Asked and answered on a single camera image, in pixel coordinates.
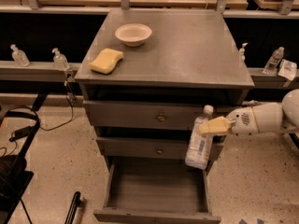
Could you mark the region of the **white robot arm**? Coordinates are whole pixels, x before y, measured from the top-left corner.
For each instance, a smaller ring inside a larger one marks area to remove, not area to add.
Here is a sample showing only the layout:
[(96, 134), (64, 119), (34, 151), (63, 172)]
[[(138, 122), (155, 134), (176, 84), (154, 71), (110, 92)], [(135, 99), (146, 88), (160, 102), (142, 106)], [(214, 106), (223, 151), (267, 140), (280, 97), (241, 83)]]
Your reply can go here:
[(220, 116), (200, 124), (200, 134), (257, 134), (296, 133), (299, 129), (299, 90), (288, 92), (281, 103), (234, 109), (226, 117)]

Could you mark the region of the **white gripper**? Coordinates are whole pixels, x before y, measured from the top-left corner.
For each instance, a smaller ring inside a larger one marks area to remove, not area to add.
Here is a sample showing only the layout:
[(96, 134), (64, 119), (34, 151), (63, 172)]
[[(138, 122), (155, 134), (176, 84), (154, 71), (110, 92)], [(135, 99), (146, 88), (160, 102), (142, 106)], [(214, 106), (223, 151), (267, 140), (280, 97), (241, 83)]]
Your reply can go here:
[(256, 134), (259, 131), (253, 109), (238, 108), (226, 117), (220, 116), (199, 125), (198, 132), (203, 135)]

